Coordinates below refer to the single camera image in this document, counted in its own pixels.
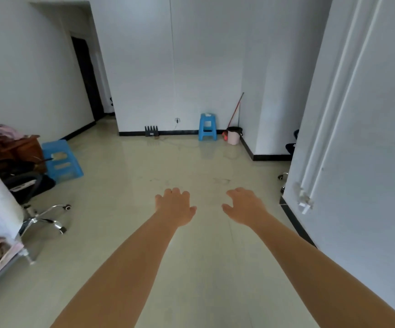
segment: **beige floor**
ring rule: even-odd
[[[242,146],[197,136],[118,137],[112,120],[72,139],[85,176],[35,198],[37,208],[70,203],[56,216],[69,231],[33,226],[38,252],[0,278],[0,328],[47,328],[107,257],[153,212],[166,187],[191,193],[198,211],[163,258],[139,328],[317,327],[279,265],[253,232],[230,221],[226,190],[250,188],[286,225],[278,205],[286,162],[252,162]]]

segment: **black baseboard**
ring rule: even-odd
[[[292,159],[290,154],[254,154],[252,153],[248,144],[246,144],[243,137],[240,137],[240,141],[244,148],[246,148],[246,151],[248,152],[252,161],[291,161]]]
[[[217,130],[217,134],[221,135],[225,130]],[[144,136],[144,131],[120,131],[119,136],[129,137],[129,136]],[[176,135],[198,135],[199,130],[174,130],[174,131],[159,131],[160,136],[176,136]]]
[[[316,248],[317,247],[316,244],[314,244],[313,240],[310,238],[308,233],[305,231],[304,227],[299,222],[298,218],[293,214],[290,207],[288,207],[287,203],[282,197],[280,199],[280,205],[284,213],[287,215],[288,219],[290,220],[291,224],[293,224],[294,229],[298,232],[299,236],[304,238],[304,240],[306,240]]]
[[[89,128],[92,128],[93,126],[96,125],[96,121],[93,121],[83,127],[81,127],[80,129],[73,131],[72,133],[70,133],[69,135],[62,137],[61,139],[65,139],[65,140],[70,140],[71,138],[76,137],[77,135],[80,135],[82,132],[88,130]]]

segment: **forearm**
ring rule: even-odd
[[[154,214],[85,283],[51,328],[134,327],[175,231]]]
[[[250,226],[321,328],[395,327],[395,310],[269,214]]]

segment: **broom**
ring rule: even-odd
[[[229,121],[227,128],[231,125],[232,119],[234,118],[234,115],[237,112],[238,106],[240,106],[240,102],[242,101],[243,95],[244,95],[244,92],[242,93],[240,100],[238,100],[237,107],[235,107],[234,113],[232,114],[231,120]],[[222,132],[222,136],[225,141],[227,141],[227,128],[225,131]]]

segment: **hand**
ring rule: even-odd
[[[163,218],[175,224],[176,227],[185,226],[191,221],[197,207],[190,207],[190,193],[181,191],[175,187],[173,190],[166,189],[164,195],[155,196],[155,210]]]
[[[233,207],[222,204],[222,208],[226,215],[234,221],[251,226],[258,218],[268,215],[261,199],[251,190],[238,187],[235,190],[228,190],[226,194],[232,198]]]

